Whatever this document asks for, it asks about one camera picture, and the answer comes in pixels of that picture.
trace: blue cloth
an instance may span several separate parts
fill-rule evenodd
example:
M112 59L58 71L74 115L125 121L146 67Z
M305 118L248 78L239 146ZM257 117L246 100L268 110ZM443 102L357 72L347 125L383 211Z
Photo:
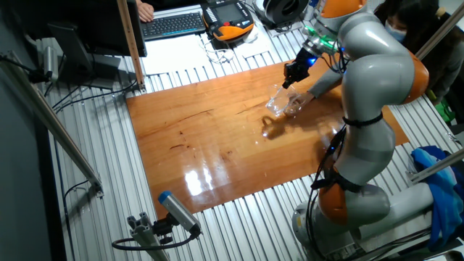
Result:
M418 171L432 166L447 155L436 146L415 149L411 155ZM447 167L426 179L434 197L432 231L428 247L436 251L464 231L464 176L455 168Z

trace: wooden post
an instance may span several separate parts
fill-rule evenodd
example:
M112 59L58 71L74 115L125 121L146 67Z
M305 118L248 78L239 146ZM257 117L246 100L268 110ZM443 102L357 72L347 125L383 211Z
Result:
M140 57L138 57L136 37L133 35L131 16L127 0L117 0L121 20L123 21L125 38L128 41L130 56L132 57L133 66L136 70L137 83L141 91L145 90L144 74L140 66Z

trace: desk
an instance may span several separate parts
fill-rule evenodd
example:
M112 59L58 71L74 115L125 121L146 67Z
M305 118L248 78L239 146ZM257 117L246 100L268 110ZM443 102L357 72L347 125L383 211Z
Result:
M297 83L307 90L326 70L320 60ZM340 87L295 117L274 117L265 108L268 86L283 82L283 63L127 100L155 207L171 190L192 212L314 173L325 151L321 140L339 125ZM262 136L262 119L281 128ZM384 117L408 142L388 108Z

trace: metal pole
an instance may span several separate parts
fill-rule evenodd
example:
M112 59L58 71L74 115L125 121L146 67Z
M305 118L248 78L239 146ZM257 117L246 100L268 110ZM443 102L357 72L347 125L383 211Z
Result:
M136 37L132 31L131 16L129 15L129 8L127 0L117 0L117 6L121 15L121 21L124 26L125 39L128 42L130 56L134 70L136 71L137 83L141 91L145 90L144 74L142 73L142 66L140 65L140 57L138 56Z
M464 2L456 9L456 11L448 18L446 22L438 29L438 31L430 37L430 39L420 48L415 56L422 60L427 54L437 45L443 37L445 37L451 29L463 18L464 16Z
M443 160L440 160L436 164L427 167L425 170L420 171L417 174L411 174L410 175L410 180L413 182L413 184L417 184L419 181L439 172L440 170L445 169L446 167L449 167L456 162L462 160L464 158L464 149L460 149L459 151L451 154L450 156L444 158Z
M19 61L16 56L10 52L9 58L14 61ZM0 68L10 77L13 84L18 88L24 98L28 101L29 105L33 108L34 112L39 116L44 125L50 130L55 139L59 142L62 148L69 155L71 160L76 164L79 170L90 181L92 186L97 190L97 196L103 196L102 182L99 175L92 169L87 162L87 159L82 155L79 148L71 139L65 127L58 120L57 115L53 109L46 102L42 93L35 88L28 80L23 69L8 62L0 62Z

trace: human hand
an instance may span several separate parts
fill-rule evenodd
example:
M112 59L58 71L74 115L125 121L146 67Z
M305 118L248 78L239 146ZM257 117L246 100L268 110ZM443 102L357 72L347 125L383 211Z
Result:
M303 94L297 95L298 97L290 97L290 102L283 111L283 113L288 117L296 116L302 111L306 104L310 103L314 99L314 95L312 95L309 91L305 91Z
M154 9L150 4L137 1L137 7L138 7L138 16L140 17L140 21L142 22L153 21Z

